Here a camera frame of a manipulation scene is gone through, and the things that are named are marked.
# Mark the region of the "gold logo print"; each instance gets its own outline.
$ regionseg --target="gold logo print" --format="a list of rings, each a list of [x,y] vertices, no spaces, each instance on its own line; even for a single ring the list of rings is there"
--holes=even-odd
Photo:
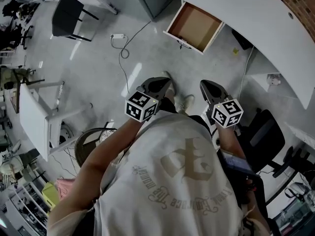
[[[185,139],[185,144],[186,144],[185,149],[182,148],[177,149],[161,158],[161,164],[164,170],[169,174],[170,177],[174,177],[180,170],[182,170],[182,168],[185,168],[184,177],[189,177],[194,180],[208,181],[211,178],[213,172],[201,173],[194,171],[194,161],[204,156],[194,155],[193,152],[194,150],[196,150],[196,148],[193,146],[193,138]],[[185,162],[182,167],[178,168],[172,162],[170,158],[170,155],[172,153],[176,153],[185,157]],[[209,166],[207,163],[204,162],[202,162],[200,165],[203,169],[206,169],[207,166]]]

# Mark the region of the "drawer handle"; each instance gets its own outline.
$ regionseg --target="drawer handle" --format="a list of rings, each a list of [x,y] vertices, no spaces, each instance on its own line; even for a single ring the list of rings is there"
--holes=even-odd
[[[182,49],[182,47],[184,46],[187,49],[191,49],[191,47],[185,46],[183,43],[179,42],[179,40],[177,40],[177,43],[179,43],[181,46],[179,47],[179,49]]]

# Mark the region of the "curved white table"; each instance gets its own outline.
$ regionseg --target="curved white table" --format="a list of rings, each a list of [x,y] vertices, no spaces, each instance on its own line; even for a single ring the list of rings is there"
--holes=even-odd
[[[251,42],[307,108],[315,87],[315,43],[281,0],[184,1],[224,21]]]

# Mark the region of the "white cube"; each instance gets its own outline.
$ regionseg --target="white cube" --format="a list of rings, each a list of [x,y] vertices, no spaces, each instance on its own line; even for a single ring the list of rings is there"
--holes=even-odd
[[[243,112],[238,100],[233,99],[214,105],[211,118],[227,128],[239,123]]]
[[[139,122],[154,115],[157,108],[158,100],[137,90],[132,97],[125,101],[125,114]]]

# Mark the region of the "brick wall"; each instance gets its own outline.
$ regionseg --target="brick wall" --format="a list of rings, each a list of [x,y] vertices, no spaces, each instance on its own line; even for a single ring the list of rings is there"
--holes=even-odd
[[[281,0],[304,25],[315,42],[315,0]]]

